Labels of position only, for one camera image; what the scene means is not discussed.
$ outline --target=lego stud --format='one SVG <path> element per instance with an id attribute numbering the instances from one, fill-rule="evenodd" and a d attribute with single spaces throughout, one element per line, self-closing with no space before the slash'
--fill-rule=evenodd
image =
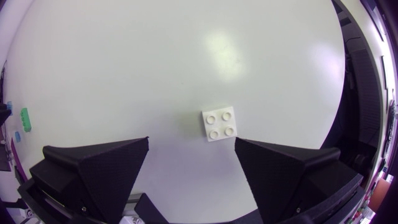
<path id="1" fill-rule="evenodd" d="M 224 131 L 226 136 L 231 136 L 234 133 L 234 129 L 232 127 L 227 127 Z"/>
<path id="2" fill-rule="evenodd" d="M 218 138 L 219 135 L 220 134 L 218 133 L 218 131 L 210 131 L 210 134 L 209 134 L 211 139 L 216 139 L 216 138 Z"/>
<path id="3" fill-rule="evenodd" d="M 209 115 L 209 116 L 207 116 L 207 118 L 206 118 L 206 122 L 207 122 L 208 124 L 214 124 L 214 123 L 216 122 L 216 117 L 213 116 L 213 115 Z"/>
<path id="4" fill-rule="evenodd" d="M 232 114 L 230 112 L 225 112 L 222 117 L 224 121 L 229 121 L 232 118 Z"/>

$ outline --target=white tabletop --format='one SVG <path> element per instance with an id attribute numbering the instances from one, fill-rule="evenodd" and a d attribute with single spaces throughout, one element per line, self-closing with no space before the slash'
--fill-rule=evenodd
<path id="1" fill-rule="evenodd" d="M 241 138 L 319 148 L 344 69 L 331 1 L 36 0 L 8 56 L 7 132 L 26 172 L 44 145 L 149 136 L 133 192 L 170 222 L 222 222 L 256 204 L 234 139 L 208 142 L 201 111 L 233 106 Z"/>

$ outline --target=black cable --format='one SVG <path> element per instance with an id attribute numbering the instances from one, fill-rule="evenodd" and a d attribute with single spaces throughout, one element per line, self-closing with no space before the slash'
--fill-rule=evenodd
<path id="1" fill-rule="evenodd" d="M 348 41 L 350 40 L 354 40 L 354 39 L 360 39 L 361 37 L 353 37 L 353 38 L 349 38 L 348 40 L 346 40 L 344 43 L 347 44 Z"/>

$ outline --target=green lego brick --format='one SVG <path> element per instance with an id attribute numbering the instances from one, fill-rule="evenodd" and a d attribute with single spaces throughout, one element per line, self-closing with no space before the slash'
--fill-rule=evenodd
<path id="1" fill-rule="evenodd" d="M 32 125 L 30 125 L 29 114 L 27 113 L 27 108 L 23 108 L 21 110 L 21 120 L 22 125 L 24 126 L 24 131 L 29 132 L 32 129 Z"/>

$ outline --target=white lego brick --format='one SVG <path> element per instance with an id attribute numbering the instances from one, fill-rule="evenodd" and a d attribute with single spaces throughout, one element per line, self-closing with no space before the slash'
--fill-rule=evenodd
<path id="1" fill-rule="evenodd" d="M 232 106 L 213 111 L 202 111 L 201 113 L 209 142 L 238 135 Z"/>

